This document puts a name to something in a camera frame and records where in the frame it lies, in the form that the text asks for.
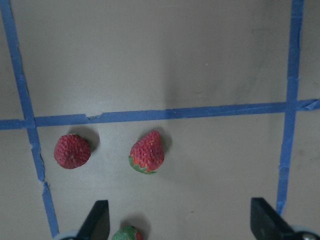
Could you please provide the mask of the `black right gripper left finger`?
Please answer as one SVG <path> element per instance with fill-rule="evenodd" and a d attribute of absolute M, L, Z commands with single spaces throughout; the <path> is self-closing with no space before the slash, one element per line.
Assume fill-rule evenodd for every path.
<path fill-rule="evenodd" d="M 110 234 L 108 200 L 97 200 L 79 229 L 77 240 L 107 240 Z"/>

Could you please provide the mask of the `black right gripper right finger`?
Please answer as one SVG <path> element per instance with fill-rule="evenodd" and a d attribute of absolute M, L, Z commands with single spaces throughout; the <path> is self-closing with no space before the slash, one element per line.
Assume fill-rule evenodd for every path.
<path fill-rule="evenodd" d="M 251 198 L 250 230 L 256 240 L 302 239 L 302 235 L 294 231 L 262 197 Z"/>

